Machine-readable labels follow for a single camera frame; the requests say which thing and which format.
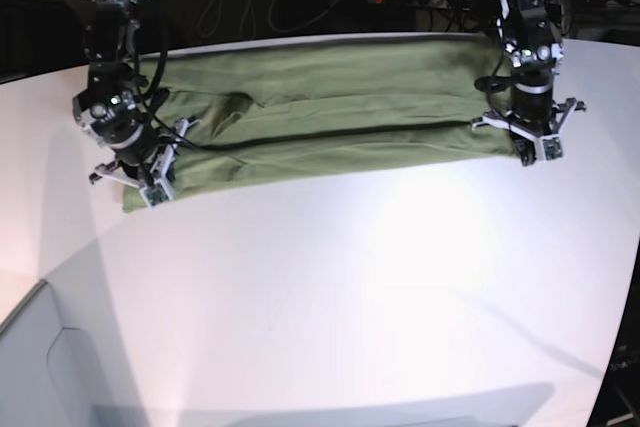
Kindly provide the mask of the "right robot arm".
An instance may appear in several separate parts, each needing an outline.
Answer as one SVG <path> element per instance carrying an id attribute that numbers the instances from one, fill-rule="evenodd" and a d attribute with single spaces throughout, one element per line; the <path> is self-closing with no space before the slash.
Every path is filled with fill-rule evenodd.
<path id="1" fill-rule="evenodd" d="M 85 30 L 88 79 L 73 99 L 73 118 L 85 135 L 114 154 L 111 162 L 93 170 L 89 180 L 109 179 L 130 187 L 152 208 L 174 199 L 172 166 L 198 120 L 181 117 L 167 125 L 157 115 L 169 97 L 160 85 L 168 42 L 161 42 L 156 70 L 147 78 L 141 72 L 136 42 L 139 7 L 147 0 L 89 1 L 96 12 Z"/>

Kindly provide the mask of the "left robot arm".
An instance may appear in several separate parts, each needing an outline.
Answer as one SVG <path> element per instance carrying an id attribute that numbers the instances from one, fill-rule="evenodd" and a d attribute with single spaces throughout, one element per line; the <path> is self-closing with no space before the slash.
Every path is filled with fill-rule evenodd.
<path id="1" fill-rule="evenodd" d="M 475 81 L 488 111 L 472 121 L 474 129 L 504 130 L 525 167 L 564 156 L 562 133 L 585 104 L 570 97 L 554 100 L 554 82 L 564 56 L 560 31 L 545 0 L 498 0 L 495 20 L 501 56 L 490 75 Z"/>

